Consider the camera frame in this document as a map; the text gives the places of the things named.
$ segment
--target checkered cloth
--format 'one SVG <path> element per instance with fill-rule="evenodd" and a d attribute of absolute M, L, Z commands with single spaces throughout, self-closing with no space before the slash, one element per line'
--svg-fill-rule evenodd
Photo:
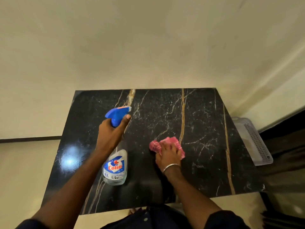
<path fill-rule="evenodd" d="M 181 160 L 183 158 L 185 158 L 185 153 L 184 153 L 184 151 L 183 151 L 183 149 L 182 149 L 182 147 L 181 147 L 181 145 L 180 145 L 180 143 L 179 143 L 179 141 L 177 140 L 176 137 L 167 137 L 160 142 L 163 142 L 163 141 L 165 141 L 167 144 L 173 143 L 178 150 L 181 150 Z M 152 142 L 150 142 L 149 149 L 151 151 L 154 151 L 154 152 L 159 153 L 160 155 L 162 155 L 161 145 L 156 140 L 153 140 Z"/>

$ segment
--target hand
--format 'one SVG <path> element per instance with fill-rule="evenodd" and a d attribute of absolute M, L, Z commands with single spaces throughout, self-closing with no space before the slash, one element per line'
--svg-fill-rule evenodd
<path fill-rule="evenodd" d="M 174 144 L 167 144 L 166 142 L 160 142 L 162 155 L 156 153 L 156 163 L 161 171 L 165 169 L 166 166 L 176 163 L 181 166 L 181 150 L 177 150 Z M 176 165 L 172 165 L 165 170 L 165 175 L 170 173 L 170 170 L 177 170 L 180 168 Z"/>
<path fill-rule="evenodd" d="M 125 115 L 116 128 L 111 125 L 111 119 L 104 120 L 98 129 L 96 151 L 112 152 L 122 139 L 122 135 L 130 121 L 131 115 Z"/>

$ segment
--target white plastic tray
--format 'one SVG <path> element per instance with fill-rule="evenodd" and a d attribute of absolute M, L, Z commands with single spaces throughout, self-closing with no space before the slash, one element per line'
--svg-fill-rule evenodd
<path fill-rule="evenodd" d="M 258 131 L 248 118 L 232 118 L 235 127 L 242 138 L 254 165 L 267 165 L 273 163 L 273 158 L 263 142 Z"/>

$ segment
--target shirt sleeve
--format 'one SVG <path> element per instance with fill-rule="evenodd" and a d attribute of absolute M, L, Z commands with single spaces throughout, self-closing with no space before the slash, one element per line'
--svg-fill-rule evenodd
<path fill-rule="evenodd" d="M 26 219 L 20 223 L 16 229 L 49 229 L 42 222 L 36 219 Z"/>
<path fill-rule="evenodd" d="M 232 211 L 222 210 L 211 214 L 204 229 L 250 229 L 244 220 Z"/>

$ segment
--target blue spray nozzle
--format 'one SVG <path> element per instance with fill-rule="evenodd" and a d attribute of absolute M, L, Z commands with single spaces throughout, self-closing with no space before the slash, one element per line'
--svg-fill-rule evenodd
<path fill-rule="evenodd" d="M 111 118 L 111 124 L 114 128 L 120 125 L 123 117 L 131 111 L 131 107 L 124 106 L 119 108 L 113 108 L 109 112 L 106 113 L 106 118 Z"/>

